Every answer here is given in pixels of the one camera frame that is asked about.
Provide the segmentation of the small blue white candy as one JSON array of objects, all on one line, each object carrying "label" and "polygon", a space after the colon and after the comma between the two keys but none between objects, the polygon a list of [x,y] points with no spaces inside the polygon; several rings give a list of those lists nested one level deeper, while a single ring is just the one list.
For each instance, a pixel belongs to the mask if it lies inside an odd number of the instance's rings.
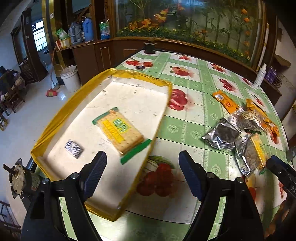
[{"label": "small blue white candy", "polygon": [[84,151],[84,149],[78,145],[76,142],[69,140],[65,146],[64,146],[65,150],[71,154],[75,159],[78,159],[82,152]]}]

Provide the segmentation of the silver foil snack bag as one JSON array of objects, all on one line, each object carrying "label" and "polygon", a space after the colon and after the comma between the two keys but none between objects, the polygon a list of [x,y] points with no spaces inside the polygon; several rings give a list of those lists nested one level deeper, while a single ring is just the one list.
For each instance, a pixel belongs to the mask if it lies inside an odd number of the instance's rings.
[{"label": "silver foil snack bag", "polygon": [[201,136],[201,139],[215,149],[232,151],[235,147],[235,141],[240,134],[240,129],[237,129],[225,118],[222,118],[212,129]]}]

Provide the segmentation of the green yellow cracker pack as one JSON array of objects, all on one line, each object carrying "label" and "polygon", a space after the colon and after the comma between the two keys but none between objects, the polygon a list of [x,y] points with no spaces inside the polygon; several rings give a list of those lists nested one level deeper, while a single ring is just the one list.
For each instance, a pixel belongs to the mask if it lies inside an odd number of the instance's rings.
[{"label": "green yellow cracker pack", "polygon": [[152,142],[114,107],[92,121],[105,134],[120,154],[121,164],[127,163]]}]

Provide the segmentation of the small orange snack packet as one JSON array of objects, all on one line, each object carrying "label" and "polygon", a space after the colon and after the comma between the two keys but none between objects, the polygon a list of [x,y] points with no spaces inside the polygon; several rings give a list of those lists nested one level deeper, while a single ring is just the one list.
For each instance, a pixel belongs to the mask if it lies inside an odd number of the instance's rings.
[{"label": "small orange snack packet", "polygon": [[224,106],[229,114],[233,114],[239,110],[239,106],[223,91],[214,92],[212,96]]}]

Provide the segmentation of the orange cracker pack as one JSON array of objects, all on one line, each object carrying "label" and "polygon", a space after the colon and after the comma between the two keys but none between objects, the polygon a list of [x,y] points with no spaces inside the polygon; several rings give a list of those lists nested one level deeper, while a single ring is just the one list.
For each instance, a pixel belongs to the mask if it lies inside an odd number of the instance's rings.
[{"label": "orange cracker pack", "polygon": [[259,137],[259,134],[253,134],[251,137],[251,142],[255,148],[255,152],[257,155],[257,169],[260,174],[265,171],[266,162],[268,160],[268,153],[266,152],[264,145]]}]

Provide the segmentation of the clear dark snack bag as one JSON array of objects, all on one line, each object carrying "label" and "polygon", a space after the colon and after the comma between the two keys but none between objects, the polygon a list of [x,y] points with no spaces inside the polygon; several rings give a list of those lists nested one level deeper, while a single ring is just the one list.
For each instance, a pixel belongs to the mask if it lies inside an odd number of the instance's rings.
[{"label": "clear dark snack bag", "polygon": [[260,115],[255,111],[239,108],[234,113],[230,114],[227,120],[231,125],[240,130],[256,132],[264,130]]}]

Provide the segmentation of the small motor device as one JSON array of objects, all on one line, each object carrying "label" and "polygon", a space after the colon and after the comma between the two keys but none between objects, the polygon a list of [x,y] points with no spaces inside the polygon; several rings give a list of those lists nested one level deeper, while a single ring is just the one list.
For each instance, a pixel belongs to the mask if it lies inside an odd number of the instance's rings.
[{"label": "small motor device", "polygon": [[42,176],[23,166],[23,161],[19,158],[11,168],[3,164],[3,168],[9,173],[11,192],[14,198],[19,196],[33,195],[43,179]]}]

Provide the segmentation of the yellow-rimmed white tray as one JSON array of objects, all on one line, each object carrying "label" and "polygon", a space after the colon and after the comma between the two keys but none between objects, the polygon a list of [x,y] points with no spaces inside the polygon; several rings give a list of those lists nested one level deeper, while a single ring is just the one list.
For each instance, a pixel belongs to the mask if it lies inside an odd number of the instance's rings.
[{"label": "yellow-rimmed white tray", "polygon": [[[115,221],[126,209],[154,145],[171,98],[171,82],[137,71],[108,69],[83,85],[57,112],[37,140],[31,156],[52,180],[65,179],[93,160],[99,151],[107,165],[87,209]],[[117,107],[144,135],[150,145],[124,165],[120,154],[92,121]],[[78,159],[64,146],[72,140],[84,151]]]}]

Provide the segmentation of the red broom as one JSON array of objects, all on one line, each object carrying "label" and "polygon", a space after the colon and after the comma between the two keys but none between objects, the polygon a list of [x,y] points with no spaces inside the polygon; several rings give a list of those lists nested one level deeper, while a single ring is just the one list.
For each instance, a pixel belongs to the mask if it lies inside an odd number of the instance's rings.
[{"label": "red broom", "polygon": [[53,87],[53,78],[52,78],[53,69],[54,69],[53,68],[53,60],[54,60],[55,52],[56,52],[56,49],[54,48],[52,58],[51,58],[51,70],[50,70],[50,74],[49,74],[49,76],[50,76],[50,89],[47,90],[46,97],[56,97],[58,95],[57,89],[59,89],[59,87],[54,89],[54,87]]}]

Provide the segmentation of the white plastic bucket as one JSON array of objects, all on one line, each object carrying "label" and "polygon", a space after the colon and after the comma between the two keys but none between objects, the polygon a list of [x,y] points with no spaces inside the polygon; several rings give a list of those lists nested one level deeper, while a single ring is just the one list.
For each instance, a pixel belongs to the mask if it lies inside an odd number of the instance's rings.
[{"label": "white plastic bucket", "polygon": [[76,92],[81,87],[77,65],[66,67],[60,76],[69,92]]}]

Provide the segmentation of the purple bottles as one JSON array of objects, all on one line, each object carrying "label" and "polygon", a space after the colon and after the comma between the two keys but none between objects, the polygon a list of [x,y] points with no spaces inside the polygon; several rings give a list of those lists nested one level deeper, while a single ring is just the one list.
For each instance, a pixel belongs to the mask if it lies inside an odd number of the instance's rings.
[{"label": "purple bottles", "polygon": [[272,84],[276,78],[276,69],[273,68],[273,66],[270,66],[266,72],[266,75],[264,79]]}]

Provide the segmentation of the white spray bottle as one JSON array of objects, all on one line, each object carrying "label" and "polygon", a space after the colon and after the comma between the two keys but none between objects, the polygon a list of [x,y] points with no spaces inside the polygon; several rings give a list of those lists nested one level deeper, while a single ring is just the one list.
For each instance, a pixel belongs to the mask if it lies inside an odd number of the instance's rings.
[{"label": "white spray bottle", "polygon": [[264,80],[265,75],[266,75],[266,63],[264,63],[259,69],[259,72],[253,84],[253,87],[255,89],[259,89],[260,85]]}]

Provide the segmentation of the seated person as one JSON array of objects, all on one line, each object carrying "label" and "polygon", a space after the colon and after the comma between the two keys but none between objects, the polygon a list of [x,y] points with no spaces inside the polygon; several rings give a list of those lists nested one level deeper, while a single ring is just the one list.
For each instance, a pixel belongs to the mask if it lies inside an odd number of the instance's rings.
[{"label": "seated person", "polygon": [[25,81],[17,71],[10,71],[5,69],[4,66],[1,66],[1,77],[5,73],[7,73],[7,75],[4,77],[4,80],[1,80],[1,102],[4,102],[5,97],[7,97],[9,93],[4,81],[8,83],[11,90],[13,90],[15,87],[17,87],[18,90],[25,88]]}]

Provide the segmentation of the black table object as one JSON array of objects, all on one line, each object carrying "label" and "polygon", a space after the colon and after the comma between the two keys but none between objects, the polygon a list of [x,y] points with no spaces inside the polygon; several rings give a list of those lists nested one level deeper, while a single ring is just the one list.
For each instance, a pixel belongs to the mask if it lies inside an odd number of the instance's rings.
[{"label": "black table object", "polygon": [[156,52],[155,42],[145,42],[144,43],[144,52],[145,54],[154,54]]}]

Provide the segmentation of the wooden cabinet with flower mural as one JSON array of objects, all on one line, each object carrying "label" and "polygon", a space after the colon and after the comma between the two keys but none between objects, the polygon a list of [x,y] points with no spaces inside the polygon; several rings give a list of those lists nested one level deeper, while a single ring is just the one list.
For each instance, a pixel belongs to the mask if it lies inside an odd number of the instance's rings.
[{"label": "wooden cabinet with flower mural", "polygon": [[42,1],[50,50],[58,31],[92,22],[93,38],[113,45],[115,63],[146,43],[157,50],[202,58],[254,80],[262,64],[271,66],[278,41],[278,17],[264,1]]}]

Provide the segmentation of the blue water jug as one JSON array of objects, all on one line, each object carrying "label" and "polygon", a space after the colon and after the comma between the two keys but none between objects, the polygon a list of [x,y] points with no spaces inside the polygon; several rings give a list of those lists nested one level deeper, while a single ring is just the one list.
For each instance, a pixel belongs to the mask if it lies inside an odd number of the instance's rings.
[{"label": "blue water jug", "polygon": [[85,18],[83,24],[85,42],[94,40],[93,23],[91,18]]}]

